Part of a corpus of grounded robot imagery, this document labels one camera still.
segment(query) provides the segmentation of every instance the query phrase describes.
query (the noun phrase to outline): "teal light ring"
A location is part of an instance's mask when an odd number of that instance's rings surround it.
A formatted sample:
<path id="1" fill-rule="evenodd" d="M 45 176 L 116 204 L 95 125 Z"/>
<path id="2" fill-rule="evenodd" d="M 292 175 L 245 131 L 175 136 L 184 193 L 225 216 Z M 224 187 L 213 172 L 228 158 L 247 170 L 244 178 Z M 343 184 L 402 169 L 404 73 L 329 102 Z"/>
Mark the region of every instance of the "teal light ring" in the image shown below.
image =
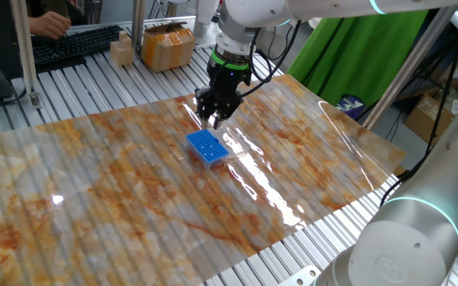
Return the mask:
<path id="1" fill-rule="evenodd" d="M 458 229 L 457 229 L 457 226 L 455 225 L 455 223 L 452 221 L 451 218 L 449 218 L 449 216 L 444 212 L 442 211 L 439 207 L 436 207 L 435 205 L 427 202 L 427 201 L 424 201 L 423 199 L 417 199 L 417 198 L 410 198 L 410 197 L 401 197 L 401 198 L 395 198 L 395 199 L 391 199 L 389 201 L 387 201 L 385 204 L 387 203 L 391 203 L 393 201 L 397 201 L 397 200 L 401 200 L 401 199 L 410 199 L 410 200 L 413 200 L 413 201 L 417 201 L 419 203 L 424 203 L 426 204 L 427 206 L 433 208 L 434 210 L 436 211 L 439 211 L 443 216 L 446 217 L 446 219 L 452 224 L 453 226 L 453 229 L 455 230 L 455 232 L 457 233 L 457 237 L 458 237 Z"/>
<path id="2" fill-rule="evenodd" d="M 277 25 L 277 27 L 280 27 L 280 26 L 282 26 L 282 25 L 285 25 L 285 24 L 289 23 L 289 21 L 291 21 L 291 20 L 287 20 L 287 21 L 283 22 L 282 24 Z"/>
<path id="3" fill-rule="evenodd" d="M 382 12 L 381 9 L 379 9 L 378 4 L 376 4 L 375 0 L 371 0 L 372 7 L 374 7 L 374 10 L 378 12 L 381 15 L 384 15 L 386 13 Z"/>

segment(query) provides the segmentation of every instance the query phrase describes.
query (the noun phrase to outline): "green backdrop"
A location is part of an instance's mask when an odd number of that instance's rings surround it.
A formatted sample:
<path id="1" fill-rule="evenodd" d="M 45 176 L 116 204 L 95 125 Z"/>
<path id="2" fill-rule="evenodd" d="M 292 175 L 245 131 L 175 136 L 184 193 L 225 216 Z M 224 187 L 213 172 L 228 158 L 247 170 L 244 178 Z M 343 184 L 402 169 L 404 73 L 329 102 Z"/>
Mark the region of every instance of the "green backdrop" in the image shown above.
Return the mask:
<path id="1" fill-rule="evenodd" d="M 287 73 L 332 105 L 350 94 L 371 106 L 402 66 L 427 12 L 325 18 Z"/>

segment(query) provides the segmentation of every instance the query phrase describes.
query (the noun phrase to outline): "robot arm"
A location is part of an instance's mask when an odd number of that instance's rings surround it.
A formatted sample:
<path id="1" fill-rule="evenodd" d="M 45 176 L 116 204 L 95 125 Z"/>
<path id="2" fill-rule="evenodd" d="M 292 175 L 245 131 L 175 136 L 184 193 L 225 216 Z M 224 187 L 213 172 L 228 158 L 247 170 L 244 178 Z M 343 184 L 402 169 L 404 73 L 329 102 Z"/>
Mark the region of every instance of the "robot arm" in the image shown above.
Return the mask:
<path id="1" fill-rule="evenodd" d="M 226 0 L 229 14 L 240 25 L 266 27 L 289 19 L 357 17 L 428 10 L 458 4 L 458 0 Z"/>
<path id="2" fill-rule="evenodd" d="M 250 85 L 254 44 L 261 27 L 279 25 L 289 19 L 300 21 L 313 17 L 353 17 L 456 4 L 458 0 L 225 0 L 219 19 L 222 33 L 216 37 L 216 47 L 207 67 L 210 85 L 196 91 L 197 116 L 206 128 L 208 119 L 215 114 L 214 127 L 217 129 L 243 103 L 243 97 L 248 93 L 241 95 L 237 87 L 241 82 Z M 262 82 L 259 85 L 271 80 L 287 52 L 288 49 L 277 67 L 270 70 L 269 76 L 259 78 Z"/>
<path id="3" fill-rule="evenodd" d="M 439 286 L 458 253 L 458 116 L 316 286 Z"/>
<path id="4" fill-rule="evenodd" d="M 223 32 L 208 63 L 210 86 L 196 91 L 197 115 L 206 127 L 216 114 L 217 128 L 243 103 L 246 94 L 236 88 L 241 82 L 250 84 L 259 31 L 249 28 L 288 19 L 353 17 L 456 4 L 458 0 L 225 0 L 219 21 Z M 458 116 L 416 176 L 388 200 L 356 244 L 342 252 L 314 285 L 439 286 L 457 253 Z"/>

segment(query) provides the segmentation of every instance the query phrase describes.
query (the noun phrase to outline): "computer keyboard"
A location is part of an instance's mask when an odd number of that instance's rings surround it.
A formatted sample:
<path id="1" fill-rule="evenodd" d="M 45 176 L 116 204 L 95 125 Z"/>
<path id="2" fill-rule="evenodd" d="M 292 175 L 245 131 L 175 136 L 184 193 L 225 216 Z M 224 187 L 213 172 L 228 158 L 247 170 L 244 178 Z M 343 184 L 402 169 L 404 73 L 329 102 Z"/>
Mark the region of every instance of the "computer keyboard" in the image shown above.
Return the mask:
<path id="1" fill-rule="evenodd" d="M 107 50 L 111 42 L 119 41 L 117 25 L 94 29 L 74 35 L 63 36 L 59 40 L 32 37 L 35 64 L 49 64 L 72 56 Z"/>

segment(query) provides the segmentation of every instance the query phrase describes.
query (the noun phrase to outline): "blue object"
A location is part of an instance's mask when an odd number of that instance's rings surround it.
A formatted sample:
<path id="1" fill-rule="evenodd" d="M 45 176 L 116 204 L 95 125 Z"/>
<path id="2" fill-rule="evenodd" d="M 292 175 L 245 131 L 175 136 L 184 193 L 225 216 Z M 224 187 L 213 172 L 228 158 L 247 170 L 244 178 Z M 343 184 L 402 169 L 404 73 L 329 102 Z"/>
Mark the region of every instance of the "blue object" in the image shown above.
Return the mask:
<path id="1" fill-rule="evenodd" d="M 363 104 L 363 101 L 361 101 L 354 95 L 344 95 L 340 99 L 339 104 L 337 104 L 336 108 L 344 112 L 350 118 L 357 119 L 357 117 L 365 109 L 365 105 Z"/>
<path id="2" fill-rule="evenodd" d="M 220 144 L 219 140 L 208 130 L 200 130 L 187 135 L 187 140 L 196 150 L 197 156 L 202 159 L 204 166 L 209 168 L 220 163 L 229 155 L 229 152 Z"/>

